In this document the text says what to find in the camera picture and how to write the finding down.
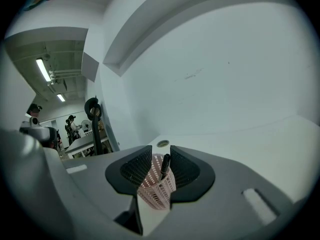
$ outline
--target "pen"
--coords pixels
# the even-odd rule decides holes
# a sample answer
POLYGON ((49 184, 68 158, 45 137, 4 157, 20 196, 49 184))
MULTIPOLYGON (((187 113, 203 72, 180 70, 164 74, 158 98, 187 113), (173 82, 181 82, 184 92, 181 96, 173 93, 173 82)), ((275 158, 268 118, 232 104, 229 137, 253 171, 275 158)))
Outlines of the pen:
POLYGON ((160 175, 159 175, 159 178, 158 178, 159 182, 161 180, 163 180, 167 176, 168 169, 169 169, 169 163, 170 163, 170 155, 169 154, 165 154, 165 156, 163 158, 163 161, 162 161, 160 175))

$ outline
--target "white table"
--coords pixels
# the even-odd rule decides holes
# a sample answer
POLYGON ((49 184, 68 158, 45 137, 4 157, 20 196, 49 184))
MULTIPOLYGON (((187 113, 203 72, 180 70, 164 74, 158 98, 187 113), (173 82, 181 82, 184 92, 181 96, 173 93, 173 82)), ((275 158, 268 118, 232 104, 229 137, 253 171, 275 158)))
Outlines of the white table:
MULTIPOLYGON (((104 131, 100 131, 100 140, 101 142, 105 142, 108 140, 108 137, 104 131)), ((77 153, 81 153, 82 156, 85 158, 84 150, 92 148, 94 146, 94 135, 90 134, 82 138, 76 139, 69 148, 65 151, 70 159, 73 159, 73 155, 77 153)))
MULTIPOLYGON (((170 153, 170 145, 238 161, 282 190, 294 203, 305 198, 318 176, 320 127, 300 116, 234 132, 160 135, 149 143, 153 154, 170 153), (165 147, 157 143, 168 140, 165 147)), ((169 210, 155 210, 137 197, 143 235, 157 227, 169 210)))
POLYGON ((86 131, 84 132, 85 136, 91 135, 92 134, 92 130, 86 131))

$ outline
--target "ceiling light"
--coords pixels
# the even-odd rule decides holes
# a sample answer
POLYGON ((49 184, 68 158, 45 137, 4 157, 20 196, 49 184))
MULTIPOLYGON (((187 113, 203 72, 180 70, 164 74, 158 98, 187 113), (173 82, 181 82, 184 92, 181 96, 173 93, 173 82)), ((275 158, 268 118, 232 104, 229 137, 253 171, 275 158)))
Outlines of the ceiling light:
POLYGON ((58 96, 58 98, 59 98, 62 102, 65 102, 65 99, 64 99, 64 97, 62 97, 61 94, 58 94, 57 96, 58 96))
POLYGON ((50 82, 50 81, 51 81, 50 76, 48 75, 48 72, 47 72, 47 70, 46 70, 46 68, 45 68, 45 65, 44 65, 44 62, 42 61, 42 59, 41 59, 41 58, 38 58, 38 59, 36 59, 35 61, 36 61, 36 63, 38 64, 38 67, 39 67, 39 69, 40 69, 40 71, 41 71, 44 79, 45 79, 47 82, 50 82))

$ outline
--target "pen holder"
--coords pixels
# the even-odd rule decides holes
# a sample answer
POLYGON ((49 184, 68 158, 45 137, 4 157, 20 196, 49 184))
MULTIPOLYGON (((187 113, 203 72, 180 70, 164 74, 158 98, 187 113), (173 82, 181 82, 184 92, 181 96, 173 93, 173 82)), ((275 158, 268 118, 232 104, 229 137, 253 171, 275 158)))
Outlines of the pen holder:
POLYGON ((168 174, 158 182, 164 156, 153 154, 151 169, 138 188, 138 195, 153 209, 170 209, 170 195, 176 190, 176 182, 170 167, 168 174))

